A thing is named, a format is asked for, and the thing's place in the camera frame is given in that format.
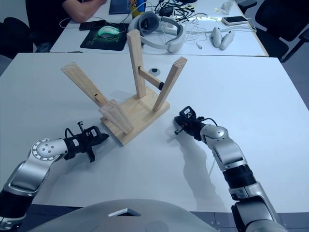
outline person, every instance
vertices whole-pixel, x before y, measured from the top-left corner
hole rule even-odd
[[[30,39],[38,52],[48,52],[55,44],[69,19],[77,23],[89,19],[106,0],[26,0]]]

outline vr headset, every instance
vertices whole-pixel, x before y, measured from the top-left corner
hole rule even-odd
[[[161,31],[164,24],[170,23],[177,27],[177,35],[166,44],[157,44],[145,39],[144,35],[150,34],[155,30]],[[135,17],[128,27],[128,31],[138,29],[140,31],[140,40],[142,45],[146,44],[150,47],[157,49],[166,49],[169,52],[177,52],[184,42],[184,29],[183,26],[173,19],[168,17],[158,17],[152,11],[147,11]]]

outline desk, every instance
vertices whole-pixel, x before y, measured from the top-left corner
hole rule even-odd
[[[145,55],[144,66],[158,67],[163,79],[177,58]],[[93,163],[86,154],[55,163],[34,203],[142,198],[229,212],[233,200],[211,151],[174,135],[173,118],[190,105],[229,130],[278,212],[308,212],[309,112],[279,61],[186,58],[165,114],[125,147],[111,138],[98,145]],[[0,78],[0,187],[36,140],[64,137],[66,127],[78,133],[78,121],[103,131],[98,107],[60,70],[72,61],[109,99],[124,102],[136,93],[129,55],[18,54]]]
[[[207,13],[211,17],[224,17],[225,15],[222,13],[218,13],[214,10],[214,8],[218,8],[224,3],[226,0],[199,0],[196,4],[196,12],[204,12]],[[157,0],[150,0],[149,2],[154,5],[157,4]],[[125,14],[117,14],[117,15],[109,15],[109,7],[110,2],[108,1],[106,4],[102,5],[98,11],[94,14],[96,17],[102,17],[109,22],[120,22],[125,18]],[[233,4],[233,7],[230,11],[229,16],[239,16],[242,15],[240,9],[237,4]],[[131,17],[126,20],[126,23],[131,21]],[[68,29],[64,29],[59,39],[52,47],[51,52],[72,52],[72,51],[80,51],[87,53],[129,53],[128,45],[126,44],[123,51],[109,51],[109,50],[98,50],[98,49],[85,49],[80,48],[80,45],[86,38],[88,31],[79,31],[79,24],[70,21],[68,24]],[[199,27],[205,28],[207,31],[211,31],[214,27],[219,27],[221,29],[226,28],[223,23],[215,22],[215,21],[201,21]],[[191,29],[191,25],[187,25],[186,29],[189,31]],[[167,40],[173,38],[174,36],[168,36]],[[164,43],[164,35],[162,33],[153,33],[151,35],[147,35],[147,38],[156,43]],[[268,56],[264,47],[258,40],[257,36],[253,32],[236,32],[235,38],[230,46],[225,50],[221,51],[218,48],[212,46],[211,41],[208,39],[206,41],[200,42],[200,45],[203,49],[199,49],[196,46],[196,42],[199,40],[203,40],[205,37],[200,37],[196,41],[185,42],[183,47],[175,53],[175,55],[215,55],[215,56]],[[156,54],[156,55],[168,55],[170,54],[166,50],[158,50],[151,48],[149,46],[144,46],[143,48],[144,54]]]

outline mouse pad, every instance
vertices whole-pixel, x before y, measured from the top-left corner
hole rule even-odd
[[[129,24],[106,23],[105,26],[112,26],[114,28],[117,28],[122,33],[119,33],[118,35],[112,36],[110,38],[102,38],[98,36],[99,29],[90,30],[87,37],[81,44],[81,48],[122,51],[126,45],[126,33]]]

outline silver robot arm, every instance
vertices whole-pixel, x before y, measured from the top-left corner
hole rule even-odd
[[[196,117],[194,110],[187,106],[175,121],[180,129],[205,143],[212,150],[215,160],[229,185],[236,227],[239,231],[287,231],[279,224],[278,215],[269,201],[261,184],[256,181],[239,146],[228,136],[224,127],[204,124],[207,120]]]
[[[102,143],[109,136],[100,133],[98,127],[84,130],[82,122],[78,125],[82,130],[80,134],[73,135],[66,129],[72,137],[36,141],[28,159],[15,168],[0,192],[0,231],[15,230],[21,225],[54,162],[61,158],[72,159],[79,152],[86,152],[90,162],[95,160],[92,146]]]

